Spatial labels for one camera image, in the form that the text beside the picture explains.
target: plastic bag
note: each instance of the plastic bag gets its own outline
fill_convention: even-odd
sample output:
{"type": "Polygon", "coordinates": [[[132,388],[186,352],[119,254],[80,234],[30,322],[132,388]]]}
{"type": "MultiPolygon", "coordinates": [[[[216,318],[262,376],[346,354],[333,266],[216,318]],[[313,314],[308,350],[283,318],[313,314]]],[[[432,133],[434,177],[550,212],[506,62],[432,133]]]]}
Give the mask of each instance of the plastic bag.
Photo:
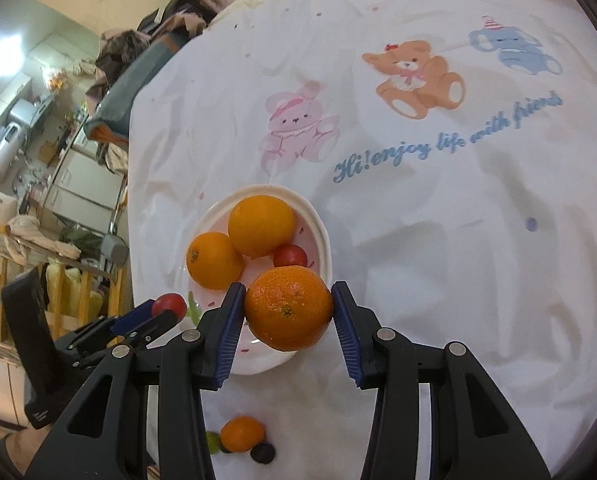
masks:
{"type": "Polygon", "coordinates": [[[63,68],[41,68],[43,84],[51,92],[60,91],[67,82],[67,73],[63,68]]]}

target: black device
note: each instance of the black device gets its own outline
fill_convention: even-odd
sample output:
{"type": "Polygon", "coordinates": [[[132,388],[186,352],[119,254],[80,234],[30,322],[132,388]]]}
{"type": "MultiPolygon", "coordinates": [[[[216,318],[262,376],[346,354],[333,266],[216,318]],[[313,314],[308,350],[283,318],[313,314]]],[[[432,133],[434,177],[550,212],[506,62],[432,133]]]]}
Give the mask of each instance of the black device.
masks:
{"type": "MultiPolygon", "coordinates": [[[[38,272],[6,286],[3,306],[34,390],[26,412],[38,428],[54,423],[25,479],[145,479],[147,386],[158,384],[163,480],[213,480],[200,391],[219,389],[229,376],[245,292],[232,284],[197,329],[147,349],[176,324],[174,313],[147,316],[148,302],[53,343],[38,272]],[[107,348],[119,329],[123,341],[107,348]]],[[[345,282],[331,293],[347,371],[359,388],[378,390],[362,480],[415,478],[420,383],[431,385],[431,480],[550,478],[518,416],[467,346],[414,344],[381,327],[345,282]]]]}

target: blue elephant print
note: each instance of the blue elephant print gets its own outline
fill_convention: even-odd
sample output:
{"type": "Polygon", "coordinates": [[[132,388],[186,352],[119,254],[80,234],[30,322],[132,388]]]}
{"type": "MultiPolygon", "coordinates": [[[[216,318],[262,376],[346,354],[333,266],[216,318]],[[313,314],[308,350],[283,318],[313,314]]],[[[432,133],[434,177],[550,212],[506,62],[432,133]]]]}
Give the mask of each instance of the blue elephant print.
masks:
{"type": "Polygon", "coordinates": [[[480,52],[499,50],[501,63],[532,75],[551,72],[560,75],[563,67],[552,56],[544,54],[543,44],[518,27],[503,27],[491,16],[483,16],[485,27],[469,33],[469,43],[480,52]]]}

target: small orange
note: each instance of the small orange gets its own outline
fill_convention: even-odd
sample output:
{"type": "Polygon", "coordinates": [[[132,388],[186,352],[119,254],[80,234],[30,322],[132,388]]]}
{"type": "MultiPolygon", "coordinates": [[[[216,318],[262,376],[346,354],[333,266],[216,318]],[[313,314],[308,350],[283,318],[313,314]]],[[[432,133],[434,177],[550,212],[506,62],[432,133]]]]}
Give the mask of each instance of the small orange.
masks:
{"type": "Polygon", "coordinates": [[[243,255],[225,233],[198,235],[187,249],[186,261],[192,279],[211,290],[227,290],[245,267],[243,255]]]}
{"type": "Polygon", "coordinates": [[[251,416],[239,415],[220,430],[220,442],[232,453],[244,453],[265,440],[265,426],[251,416]]]}
{"type": "Polygon", "coordinates": [[[280,351],[301,350],[317,343],[332,315],[327,285],[302,266],[266,270],[245,294],[245,317],[252,333],[280,351]]]}
{"type": "Polygon", "coordinates": [[[252,258],[267,256],[290,243],[295,229],[294,210],[268,195],[243,198],[232,209],[227,225],[236,250],[252,258]]]}

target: orange teddy bear print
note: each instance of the orange teddy bear print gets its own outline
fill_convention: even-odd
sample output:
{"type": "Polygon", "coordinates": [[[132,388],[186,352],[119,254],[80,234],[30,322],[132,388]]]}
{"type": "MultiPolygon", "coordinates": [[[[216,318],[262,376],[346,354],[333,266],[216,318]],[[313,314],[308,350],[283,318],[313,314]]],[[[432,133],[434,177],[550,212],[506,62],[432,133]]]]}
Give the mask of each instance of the orange teddy bear print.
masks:
{"type": "Polygon", "coordinates": [[[465,99],[465,81],[447,71],[445,58],[431,55],[427,41],[389,44],[382,54],[363,54],[363,60],[390,76],[376,92],[402,116],[424,119],[431,108],[453,110],[465,99]]]}

